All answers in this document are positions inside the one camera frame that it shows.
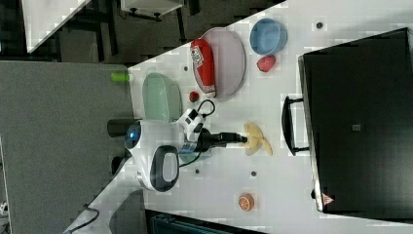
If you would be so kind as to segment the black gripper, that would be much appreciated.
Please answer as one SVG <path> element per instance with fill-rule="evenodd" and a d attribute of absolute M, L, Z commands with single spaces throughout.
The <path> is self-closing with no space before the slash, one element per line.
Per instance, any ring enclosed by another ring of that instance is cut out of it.
<path fill-rule="evenodd" d="M 233 141 L 238 143 L 247 143 L 247 137 L 241 135 L 235 136 L 233 133 L 212 134 L 209 130 L 202 128 L 198 138 L 196 151 L 206 152 L 214 147 L 225 148 Z"/>

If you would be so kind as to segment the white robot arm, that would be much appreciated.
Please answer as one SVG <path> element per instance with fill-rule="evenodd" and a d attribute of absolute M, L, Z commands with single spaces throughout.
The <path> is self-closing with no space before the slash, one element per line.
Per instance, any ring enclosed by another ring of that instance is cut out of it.
<path fill-rule="evenodd" d="M 138 165 L 137 177 L 147 190 L 166 192 L 179 178 L 179 156 L 204 153 L 228 143 L 247 143 L 237 133 L 212 134 L 203 123 L 137 120 L 125 135 L 125 146 Z"/>

